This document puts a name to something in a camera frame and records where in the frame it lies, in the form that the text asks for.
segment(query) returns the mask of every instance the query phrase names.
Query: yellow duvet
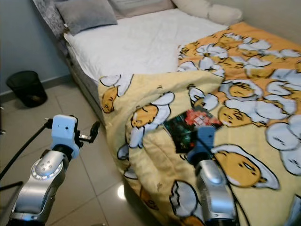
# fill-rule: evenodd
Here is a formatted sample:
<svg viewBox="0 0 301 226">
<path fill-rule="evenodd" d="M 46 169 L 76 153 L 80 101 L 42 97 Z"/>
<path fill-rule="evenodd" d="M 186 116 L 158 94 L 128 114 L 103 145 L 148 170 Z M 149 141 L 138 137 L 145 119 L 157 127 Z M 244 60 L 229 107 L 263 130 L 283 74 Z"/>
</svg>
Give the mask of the yellow duvet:
<svg viewBox="0 0 301 226">
<path fill-rule="evenodd" d="M 224 124 L 214 154 L 253 226 L 301 209 L 301 47 L 245 23 L 179 47 L 176 73 L 102 77 L 108 144 L 164 224 L 201 226 L 194 168 L 162 123 L 201 105 Z M 246 225 L 238 207 L 240 224 Z"/>
</svg>

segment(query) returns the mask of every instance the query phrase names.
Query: pillow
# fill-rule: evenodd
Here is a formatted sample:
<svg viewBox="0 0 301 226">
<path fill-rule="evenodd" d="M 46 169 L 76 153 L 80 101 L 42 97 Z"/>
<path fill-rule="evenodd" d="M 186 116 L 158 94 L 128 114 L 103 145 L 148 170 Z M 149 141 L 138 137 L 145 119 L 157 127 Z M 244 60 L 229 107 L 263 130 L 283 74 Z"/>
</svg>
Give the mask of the pillow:
<svg viewBox="0 0 301 226">
<path fill-rule="evenodd" d="M 107 0 L 73 0 L 55 4 L 72 35 L 82 30 L 117 24 L 114 11 Z"/>
<path fill-rule="evenodd" d="M 201 18 L 208 18 L 210 2 L 207 0 L 173 0 L 183 12 Z"/>
<path fill-rule="evenodd" d="M 109 0 L 117 19 L 172 9 L 171 0 Z"/>
<path fill-rule="evenodd" d="M 209 19 L 218 24 L 231 25 L 242 21 L 243 13 L 238 8 L 213 5 L 209 9 Z"/>
</svg>

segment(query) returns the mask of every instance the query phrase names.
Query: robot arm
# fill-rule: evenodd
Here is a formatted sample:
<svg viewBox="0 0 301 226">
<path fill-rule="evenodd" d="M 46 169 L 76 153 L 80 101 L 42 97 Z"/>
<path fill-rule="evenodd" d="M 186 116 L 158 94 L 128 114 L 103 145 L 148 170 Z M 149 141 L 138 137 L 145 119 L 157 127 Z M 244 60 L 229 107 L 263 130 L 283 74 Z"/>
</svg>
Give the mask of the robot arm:
<svg viewBox="0 0 301 226">
<path fill-rule="evenodd" d="M 79 155 L 81 140 L 92 143 L 100 126 L 96 122 L 90 136 L 77 130 L 77 119 L 72 116 L 56 115 L 52 123 L 51 150 L 37 160 L 28 181 L 21 189 L 12 209 L 8 226 L 43 226 L 50 214 L 55 194 L 65 179 L 71 159 Z"/>
<path fill-rule="evenodd" d="M 194 149 L 188 153 L 187 160 L 195 167 L 197 187 L 200 191 L 200 203 L 207 226 L 239 225 L 236 206 L 227 186 L 227 179 L 212 160 L 210 152 L 214 143 L 214 127 L 198 129 Z"/>
</svg>

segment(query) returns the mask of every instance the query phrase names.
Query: light blue wall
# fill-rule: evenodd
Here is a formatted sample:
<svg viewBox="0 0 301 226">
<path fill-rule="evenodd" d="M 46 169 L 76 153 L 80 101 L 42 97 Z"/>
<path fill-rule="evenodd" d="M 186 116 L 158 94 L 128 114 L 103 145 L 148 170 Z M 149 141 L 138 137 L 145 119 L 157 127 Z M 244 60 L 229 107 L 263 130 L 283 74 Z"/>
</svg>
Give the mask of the light blue wall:
<svg viewBox="0 0 301 226">
<path fill-rule="evenodd" d="M 0 92 L 18 71 L 32 70 L 40 80 L 69 74 L 31 0 L 0 0 Z"/>
</svg>

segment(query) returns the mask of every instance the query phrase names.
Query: gray pillow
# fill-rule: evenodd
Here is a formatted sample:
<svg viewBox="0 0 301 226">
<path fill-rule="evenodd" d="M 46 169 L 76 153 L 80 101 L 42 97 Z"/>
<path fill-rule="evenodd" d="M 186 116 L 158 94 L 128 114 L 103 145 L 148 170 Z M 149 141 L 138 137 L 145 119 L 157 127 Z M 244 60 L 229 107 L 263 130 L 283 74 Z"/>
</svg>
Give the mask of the gray pillow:
<svg viewBox="0 0 301 226">
<path fill-rule="evenodd" d="M 55 3 L 72 35 L 101 25 L 117 24 L 108 0 L 72 0 Z"/>
</svg>

